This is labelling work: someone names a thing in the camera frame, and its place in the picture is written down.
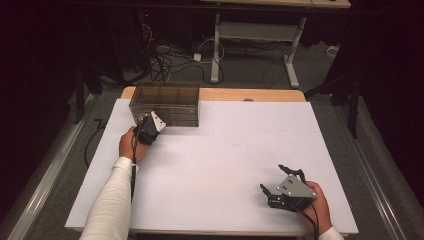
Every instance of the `gray carpet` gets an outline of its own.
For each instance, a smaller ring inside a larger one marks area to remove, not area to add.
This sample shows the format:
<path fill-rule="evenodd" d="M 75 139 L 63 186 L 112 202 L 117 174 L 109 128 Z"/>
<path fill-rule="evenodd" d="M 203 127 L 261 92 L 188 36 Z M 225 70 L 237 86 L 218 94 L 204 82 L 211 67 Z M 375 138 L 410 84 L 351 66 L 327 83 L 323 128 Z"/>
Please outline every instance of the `gray carpet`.
<path fill-rule="evenodd" d="M 299 48 L 294 65 L 300 82 L 300 90 L 306 91 L 318 86 L 324 80 L 332 62 L 332 59 L 324 54 L 326 48 L 327 46 L 324 44 L 308 49 Z M 249 54 L 238 61 L 224 59 L 221 62 L 224 82 L 217 86 L 204 83 L 201 80 L 203 74 L 199 68 L 187 68 L 172 74 L 170 81 L 199 81 L 204 87 L 290 89 L 281 61 L 281 51 L 287 52 L 288 50 L 289 47 L 283 45 L 272 51 Z M 174 64 L 184 61 L 186 60 L 173 58 Z M 205 69 L 204 74 L 209 76 L 210 66 L 205 65 L 203 68 Z M 80 233 L 65 229 L 64 225 L 87 171 L 84 163 L 84 151 L 90 137 L 98 129 L 99 122 L 96 119 L 102 119 L 102 123 L 107 121 L 116 98 L 122 92 L 121 87 L 117 87 L 107 79 L 103 81 L 103 86 L 104 92 L 98 96 L 94 110 L 89 113 L 88 121 L 76 139 L 63 169 L 26 239 L 79 238 Z M 396 239 L 381 216 L 373 191 L 369 187 L 358 161 L 357 150 L 352 143 L 352 138 L 345 130 L 344 115 L 340 115 L 345 112 L 345 107 L 331 106 L 328 96 L 314 96 L 310 102 L 359 228 L 359 234 L 349 236 L 347 239 Z M 399 225 L 405 233 L 405 238 L 398 239 L 424 239 L 422 207 L 391 159 L 362 100 L 359 105 L 357 127 L 358 140 L 354 140 L 354 143 L 361 147 L 361 151 L 366 156 L 370 168 L 375 173 L 375 178 L 380 183 L 385 196 L 394 209 Z M 101 135 L 102 130 L 99 130 L 89 145 L 88 159 L 93 156 Z M 47 165 L 48 162 L 40 166 L 32 178 L 32 182 L 22 193 L 21 201 L 16 203 L 7 220 L 2 223 L 0 239 L 7 238 L 32 194 L 31 189 L 32 191 L 35 189 L 37 182 L 41 179 L 40 175 L 43 170 L 45 171 Z M 140 239 L 175 239 L 175 237 L 145 235 L 140 236 Z"/>

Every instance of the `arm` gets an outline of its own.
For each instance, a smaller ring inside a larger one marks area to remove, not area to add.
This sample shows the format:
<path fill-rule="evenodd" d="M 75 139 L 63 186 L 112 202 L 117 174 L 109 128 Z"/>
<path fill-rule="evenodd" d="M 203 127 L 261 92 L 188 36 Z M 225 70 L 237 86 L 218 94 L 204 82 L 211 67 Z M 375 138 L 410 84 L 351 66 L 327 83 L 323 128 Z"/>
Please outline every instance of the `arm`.
<path fill-rule="evenodd" d="M 120 158 L 97 196 L 87 217 L 81 239 L 127 239 L 131 220 L 131 169 L 133 129 L 119 142 Z M 139 162 L 148 146 L 138 143 L 135 157 Z"/>
<path fill-rule="evenodd" d="M 315 223 L 319 223 L 319 240 L 340 240 L 344 239 L 342 235 L 337 231 L 337 229 L 331 223 L 330 218 L 330 208 L 328 207 L 327 199 L 324 196 L 324 193 L 321 187 L 314 182 L 306 182 L 307 185 L 314 190 L 317 197 L 312 202 L 311 205 L 306 207 L 303 211 L 308 215 Z M 312 224 L 305 219 L 305 222 L 309 229 L 313 231 Z"/>

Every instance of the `desk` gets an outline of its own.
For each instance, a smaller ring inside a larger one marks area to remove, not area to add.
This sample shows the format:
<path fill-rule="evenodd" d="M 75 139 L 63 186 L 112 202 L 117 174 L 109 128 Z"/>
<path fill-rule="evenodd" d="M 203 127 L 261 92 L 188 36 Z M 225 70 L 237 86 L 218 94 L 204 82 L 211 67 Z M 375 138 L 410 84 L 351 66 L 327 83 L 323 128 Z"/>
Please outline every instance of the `desk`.
<path fill-rule="evenodd" d="M 84 227 L 118 158 L 120 136 L 134 125 L 128 106 L 133 89 L 126 89 L 115 104 L 67 228 Z M 293 97 L 277 100 L 285 94 Z M 266 101 L 265 96 L 273 102 L 238 101 Z M 200 99 L 200 126 L 165 128 L 143 159 L 131 231 L 306 235 L 303 220 L 292 212 L 269 208 L 259 187 L 263 183 L 276 191 L 287 176 L 278 168 L 283 164 L 302 169 L 308 180 L 320 183 L 335 209 L 333 224 L 340 232 L 358 232 L 313 110 L 301 92 L 211 88 L 201 89 Z"/>
<path fill-rule="evenodd" d="M 291 6 L 305 8 L 350 8 L 348 0 L 202 0 L 205 2 L 260 4 L 275 6 Z M 219 80 L 219 40 L 223 38 L 260 39 L 292 42 L 292 49 L 284 55 L 284 65 L 292 88 L 299 88 L 299 81 L 293 68 L 293 58 L 299 46 L 299 40 L 306 23 L 306 17 L 301 17 L 298 25 L 251 24 L 240 22 L 221 22 L 220 14 L 215 20 L 214 60 L 212 61 L 211 82 Z"/>

